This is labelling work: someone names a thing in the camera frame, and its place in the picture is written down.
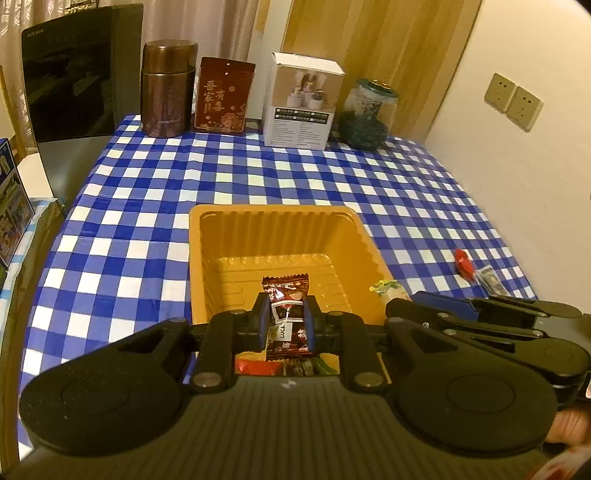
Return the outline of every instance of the candy wrapper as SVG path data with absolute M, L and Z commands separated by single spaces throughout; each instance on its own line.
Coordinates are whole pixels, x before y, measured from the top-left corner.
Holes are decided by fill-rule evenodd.
M 283 375 L 283 363 L 265 362 L 259 360 L 235 359 L 235 371 L 238 375 L 263 375 L 277 377 Z
M 410 300 L 408 293 L 397 280 L 380 280 L 369 286 L 369 291 L 378 294 L 380 300 L 384 305 L 392 299 Z
M 501 280 L 497 276 L 495 270 L 490 265 L 476 270 L 474 276 L 476 277 L 478 284 L 484 288 L 489 295 L 510 296 L 507 289 L 501 283 Z
M 456 259 L 456 270 L 462 276 L 462 278 L 468 282 L 474 283 L 474 265 L 470 261 L 467 252 L 456 248 L 454 252 Z
M 262 288 L 271 299 L 267 358 L 310 354 L 304 324 L 309 286 L 308 274 L 262 279 Z
M 288 377 L 313 377 L 314 359 L 312 358 L 286 358 L 283 360 L 285 375 Z

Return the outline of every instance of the white box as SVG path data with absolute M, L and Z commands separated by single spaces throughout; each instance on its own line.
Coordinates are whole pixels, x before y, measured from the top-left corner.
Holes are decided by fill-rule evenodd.
M 332 60 L 273 53 L 262 114 L 265 145 L 324 150 L 344 75 Z

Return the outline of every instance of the product box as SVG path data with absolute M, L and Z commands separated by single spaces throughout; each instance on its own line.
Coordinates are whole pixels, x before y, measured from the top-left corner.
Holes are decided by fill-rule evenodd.
M 8 268 L 33 207 L 22 186 L 8 140 L 0 139 L 0 264 Z
M 324 150 L 345 73 L 332 60 L 272 55 L 262 113 L 265 145 Z

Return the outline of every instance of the wall outlet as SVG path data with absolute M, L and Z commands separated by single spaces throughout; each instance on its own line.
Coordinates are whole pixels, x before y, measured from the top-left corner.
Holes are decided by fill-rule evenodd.
M 543 106 L 542 101 L 535 95 L 521 87 L 517 87 L 513 101 L 507 110 L 507 116 L 523 130 L 529 132 Z
M 505 113 L 511 103 L 516 88 L 515 83 L 495 73 L 484 95 L 484 100 L 498 111 Z

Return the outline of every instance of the brown metal canister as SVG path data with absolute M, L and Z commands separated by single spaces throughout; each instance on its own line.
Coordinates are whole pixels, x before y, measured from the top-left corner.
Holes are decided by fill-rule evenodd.
M 190 129 L 197 44 L 154 40 L 144 45 L 141 119 L 150 137 L 170 138 Z

